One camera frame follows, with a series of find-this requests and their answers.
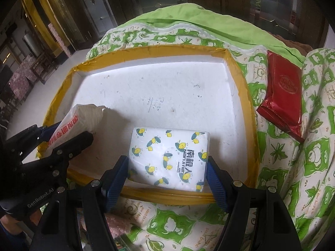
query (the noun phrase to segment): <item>yellow tape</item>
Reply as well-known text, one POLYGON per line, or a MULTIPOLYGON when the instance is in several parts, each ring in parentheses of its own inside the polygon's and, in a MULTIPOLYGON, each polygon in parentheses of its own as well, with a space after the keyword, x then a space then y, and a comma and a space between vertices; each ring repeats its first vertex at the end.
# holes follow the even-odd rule
MULTIPOLYGON (((90 72, 107 66, 136 59, 159 58, 180 55, 211 55, 216 58, 223 58, 227 62, 232 78, 234 79, 238 89, 238 95, 240 97, 243 118, 245 122, 248 157, 247 180, 245 181, 245 184, 249 187, 255 187, 260 159, 257 142, 255 112, 252 106, 247 82, 242 74, 241 69, 239 68, 239 66, 232 58, 230 52, 227 49, 198 45, 156 45, 122 49, 97 56, 71 69, 60 89, 58 90, 56 96, 52 100, 43 125, 50 126, 55 123, 55 116, 57 110, 61 105, 61 102, 67 90, 70 88, 72 76, 76 72, 90 72)), ((43 155, 46 147, 46 143, 41 144, 38 147, 37 151, 39 157, 43 155)), ((77 182, 80 185, 85 185, 93 180, 93 178, 80 174, 73 169, 68 169, 67 174, 69 179, 77 182)), ((121 196, 130 199, 170 205, 208 204, 214 202, 214 198, 211 193, 186 192, 155 188, 141 189, 126 186, 123 187, 121 191, 121 196)))

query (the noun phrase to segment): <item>tissue package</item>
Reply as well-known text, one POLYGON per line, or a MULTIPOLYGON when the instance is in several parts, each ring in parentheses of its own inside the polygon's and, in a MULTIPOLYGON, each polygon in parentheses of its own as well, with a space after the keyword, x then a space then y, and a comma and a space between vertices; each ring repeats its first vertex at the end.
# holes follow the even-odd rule
POLYGON ((205 131, 135 127, 129 149, 128 179, 201 192, 209 138, 205 131))

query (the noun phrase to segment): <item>red package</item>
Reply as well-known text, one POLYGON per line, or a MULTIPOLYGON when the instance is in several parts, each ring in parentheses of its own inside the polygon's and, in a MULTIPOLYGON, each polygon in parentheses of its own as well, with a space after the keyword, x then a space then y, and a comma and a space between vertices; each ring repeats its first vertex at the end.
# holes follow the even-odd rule
POLYGON ((268 89, 257 112, 299 142, 301 137, 301 70, 268 51, 268 89))

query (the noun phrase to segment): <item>white floor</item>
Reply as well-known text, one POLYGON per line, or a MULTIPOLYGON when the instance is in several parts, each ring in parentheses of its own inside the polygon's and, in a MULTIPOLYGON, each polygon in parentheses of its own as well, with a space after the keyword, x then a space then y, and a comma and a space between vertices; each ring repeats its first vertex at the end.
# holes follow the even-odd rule
MULTIPOLYGON (((18 110, 14 113, 8 126, 7 138, 14 136, 29 126, 37 124, 42 126, 44 117, 49 108, 51 101, 57 93, 59 87, 64 81, 66 75, 72 67, 80 64, 85 60, 88 50, 80 50, 66 60, 58 69, 49 77, 46 84, 37 82, 27 97, 27 100, 18 106, 18 110)), ((33 151, 24 162, 35 159, 36 151, 33 151)))

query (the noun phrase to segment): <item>screw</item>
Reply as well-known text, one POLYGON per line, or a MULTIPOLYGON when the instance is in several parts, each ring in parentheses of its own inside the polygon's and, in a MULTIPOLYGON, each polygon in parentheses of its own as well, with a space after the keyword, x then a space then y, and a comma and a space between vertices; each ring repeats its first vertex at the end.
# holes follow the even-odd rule
POLYGON ((268 187, 269 192, 275 193, 277 189, 274 186, 268 187))
POLYGON ((99 186, 99 184, 100 184, 100 180, 97 180, 97 179, 95 179, 95 180, 93 180, 93 181, 91 182, 91 186, 92 186, 92 187, 99 186))
POLYGON ((58 170, 53 171, 53 172, 52 172, 52 175, 53 175, 54 177, 58 176, 58 175, 59 175, 59 171, 58 171, 58 170))
POLYGON ((62 192, 64 192, 65 191, 65 188, 64 187, 58 187, 57 188, 57 192, 58 193, 62 193, 62 192))
POLYGON ((238 188, 243 186, 243 183, 241 181, 239 181, 239 180, 235 180, 233 182, 233 184, 234 184, 235 187, 238 187, 238 188))

